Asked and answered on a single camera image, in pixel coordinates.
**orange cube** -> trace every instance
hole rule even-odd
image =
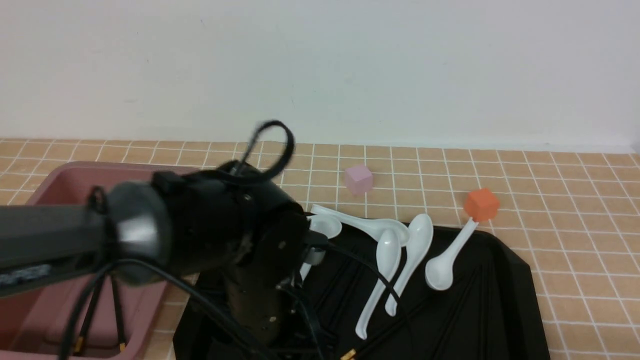
[[[499,207],[500,200],[486,188],[470,192],[465,202],[465,211],[476,222],[493,219]]]

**pink cube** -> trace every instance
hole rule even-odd
[[[356,165],[344,171],[344,182],[353,195],[362,195],[373,188],[373,174],[364,165]]]

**tiled countertop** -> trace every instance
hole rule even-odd
[[[0,204],[23,204],[54,168],[74,160],[215,167],[245,143],[0,141]],[[268,167],[279,143],[258,145]],[[375,189],[354,197],[340,171],[365,162]],[[275,179],[304,206],[370,218],[461,227],[467,192],[487,187],[502,203],[481,229],[531,266],[552,359],[640,359],[640,157],[354,145],[298,144]],[[186,304],[172,289],[145,359],[173,359],[171,338]]]

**black tray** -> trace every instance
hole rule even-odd
[[[397,356],[549,359],[531,269],[498,238],[476,231],[458,255],[451,288],[434,291],[426,285],[424,264],[443,252],[459,231],[435,227],[429,253],[401,297],[401,306],[412,319],[413,353],[401,310],[395,317],[384,310],[388,293],[371,317],[367,341],[357,337],[355,324],[376,278],[364,266],[340,254],[327,253],[323,263],[309,272],[304,289],[322,326],[337,337],[336,358],[356,349],[355,358],[371,360]],[[333,241],[375,263],[376,242],[363,232],[344,225]],[[403,250],[396,276],[405,259]],[[211,281],[205,277],[198,282],[201,280]],[[225,347],[216,346],[220,338],[224,338],[220,330],[188,306],[173,339],[176,358],[236,359],[235,352],[225,355],[221,352]]]

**white wall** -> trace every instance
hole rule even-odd
[[[614,147],[638,0],[0,1],[0,136]]]

